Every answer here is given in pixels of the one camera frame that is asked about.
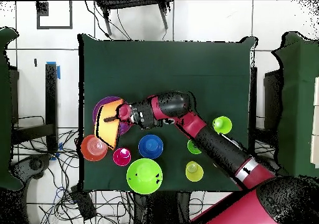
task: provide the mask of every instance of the pink cup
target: pink cup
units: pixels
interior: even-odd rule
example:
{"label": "pink cup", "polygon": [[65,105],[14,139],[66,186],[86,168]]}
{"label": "pink cup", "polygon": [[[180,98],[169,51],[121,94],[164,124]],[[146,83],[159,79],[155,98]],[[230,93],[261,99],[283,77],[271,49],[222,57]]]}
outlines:
{"label": "pink cup", "polygon": [[119,166],[128,165],[131,162],[131,153],[126,148],[119,148],[113,154],[113,161]]}

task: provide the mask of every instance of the blue bowl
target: blue bowl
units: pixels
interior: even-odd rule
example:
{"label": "blue bowl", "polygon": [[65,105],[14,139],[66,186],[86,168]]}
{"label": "blue bowl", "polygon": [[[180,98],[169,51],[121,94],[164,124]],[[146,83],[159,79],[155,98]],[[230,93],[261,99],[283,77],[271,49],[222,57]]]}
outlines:
{"label": "blue bowl", "polygon": [[162,154],[163,142],[156,135],[146,135],[140,140],[138,144],[138,151],[144,158],[153,160]]}

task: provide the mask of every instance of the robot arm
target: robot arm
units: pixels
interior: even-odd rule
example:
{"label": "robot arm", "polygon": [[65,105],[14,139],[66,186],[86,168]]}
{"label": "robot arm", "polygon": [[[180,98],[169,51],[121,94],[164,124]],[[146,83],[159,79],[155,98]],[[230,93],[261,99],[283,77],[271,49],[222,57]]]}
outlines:
{"label": "robot arm", "polygon": [[142,129],[160,122],[174,124],[243,189],[196,217],[194,224],[319,223],[318,179],[275,177],[244,149],[210,128],[190,105],[187,94],[174,91],[123,104],[117,117]]}
{"label": "robot arm", "polygon": [[191,109],[187,94],[173,91],[151,95],[145,100],[123,104],[118,109],[121,121],[151,129],[161,122],[174,124],[199,149],[210,156],[240,188],[252,188],[274,177],[274,174],[238,147],[232,140],[219,135]]}

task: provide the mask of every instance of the green cup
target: green cup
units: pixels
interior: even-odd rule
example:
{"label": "green cup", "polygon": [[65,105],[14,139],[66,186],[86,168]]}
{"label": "green cup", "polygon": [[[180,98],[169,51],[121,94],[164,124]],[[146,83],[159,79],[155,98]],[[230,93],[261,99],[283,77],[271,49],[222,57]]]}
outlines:
{"label": "green cup", "polygon": [[232,122],[227,117],[218,117],[212,122],[212,126],[217,133],[227,134],[232,129]]}
{"label": "green cup", "polygon": [[201,150],[199,150],[193,143],[192,140],[188,140],[188,143],[187,143],[187,148],[188,150],[193,153],[193,154],[200,154],[201,153]]}
{"label": "green cup", "polygon": [[163,181],[163,173],[155,161],[141,158],[128,167],[126,180],[134,192],[148,195],[159,189]]}

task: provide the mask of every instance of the yellow cup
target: yellow cup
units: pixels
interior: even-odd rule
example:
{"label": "yellow cup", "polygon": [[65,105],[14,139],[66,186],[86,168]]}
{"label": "yellow cup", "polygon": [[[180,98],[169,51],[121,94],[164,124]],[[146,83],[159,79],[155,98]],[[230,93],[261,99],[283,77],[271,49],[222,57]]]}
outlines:
{"label": "yellow cup", "polygon": [[198,163],[194,161],[190,161],[186,165],[186,177],[189,181],[192,181],[192,182],[200,181],[200,179],[202,179],[203,176],[204,176],[204,170]]}

